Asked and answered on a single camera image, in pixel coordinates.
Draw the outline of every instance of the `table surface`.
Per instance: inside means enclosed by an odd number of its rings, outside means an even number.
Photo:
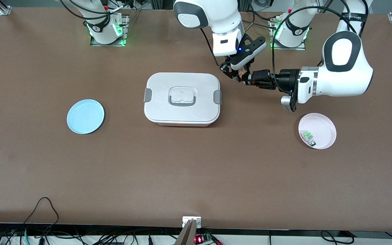
[[[374,68],[367,93],[313,97],[296,113],[282,109],[281,93],[222,74],[201,32],[180,26],[172,11],[142,11],[123,48],[90,47],[81,23],[63,8],[14,8],[0,17],[0,222],[23,222],[48,196],[59,223],[177,227],[183,215],[197,215],[213,228],[392,231],[386,15],[370,16],[363,35]],[[317,65],[337,23],[317,15],[307,50],[277,50],[277,69]],[[249,34],[268,38],[257,26]],[[252,65],[265,68],[269,49]],[[219,119],[206,128],[146,119],[144,89],[157,72],[215,75]],[[103,104],[105,121],[77,135],[66,115],[87,98]],[[313,112],[337,128],[329,149],[299,138],[298,121]],[[54,219],[44,202],[30,221]]]

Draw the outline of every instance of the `light blue round plate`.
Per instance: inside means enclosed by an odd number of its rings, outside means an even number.
[[[67,114],[70,130],[87,134],[97,130],[104,121],[104,108],[93,99],[84,99],[72,106]]]

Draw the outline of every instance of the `white storage box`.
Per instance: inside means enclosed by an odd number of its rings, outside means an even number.
[[[145,115],[165,126],[205,127],[221,111],[219,80],[204,73],[156,73],[145,90]]]

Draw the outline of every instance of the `teal cable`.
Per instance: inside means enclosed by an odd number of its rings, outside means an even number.
[[[31,245],[30,241],[28,240],[28,236],[27,236],[27,229],[25,229],[23,236],[25,237],[25,240],[27,241],[27,245]]]

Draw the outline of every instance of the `white plate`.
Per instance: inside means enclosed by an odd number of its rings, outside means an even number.
[[[72,106],[67,113],[67,125],[78,134],[97,130],[104,121],[104,108],[93,99],[84,99]]]
[[[308,130],[312,133],[315,146],[310,146],[302,135],[302,132]],[[310,113],[302,117],[299,122],[299,135],[306,145],[314,149],[326,149],[333,145],[337,138],[337,130],[333,122],[325,115],[320,113]]]

